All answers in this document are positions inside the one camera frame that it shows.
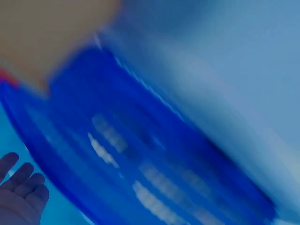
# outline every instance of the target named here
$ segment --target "blue plastic lid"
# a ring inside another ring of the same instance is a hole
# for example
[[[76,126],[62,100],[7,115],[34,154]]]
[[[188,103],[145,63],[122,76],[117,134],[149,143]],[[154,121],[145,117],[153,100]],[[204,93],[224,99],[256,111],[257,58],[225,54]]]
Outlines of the blue plastic lid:
[[[96,224],[270,224],[274,204],[170,101],[87,47],[41,99],[1,84],[19,136]]]

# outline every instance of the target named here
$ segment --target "blurry object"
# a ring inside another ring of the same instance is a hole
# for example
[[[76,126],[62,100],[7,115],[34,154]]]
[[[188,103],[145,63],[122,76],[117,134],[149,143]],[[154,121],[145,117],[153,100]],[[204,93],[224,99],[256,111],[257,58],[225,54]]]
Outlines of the blurry object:
[[[53,70],[87,36],[110,22],[119,6],[119,0],[1,1],[0,66],[45,89]]]
[[[124,13],[106,40],[273,199],[281,218],[299,224],[300,2],[192,6],[192,19],[174,22],[172,32],[154,17]],[[176,12],[165,10],[162,20]]]
[[[41,99],[0,86],[49,179],[96,224],[263,225],[273,202],[173,103],[105,46],[74,56]]]

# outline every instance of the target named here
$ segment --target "blue plastic object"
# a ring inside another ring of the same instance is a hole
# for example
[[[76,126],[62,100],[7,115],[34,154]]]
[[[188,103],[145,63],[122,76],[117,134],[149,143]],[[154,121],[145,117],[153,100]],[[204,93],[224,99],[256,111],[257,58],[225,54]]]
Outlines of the blue plastic object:
[[[274,204],[107,49],[87,47],[41,99],[1,84],[19,136],[49,179],[104,225],[262,225]]]

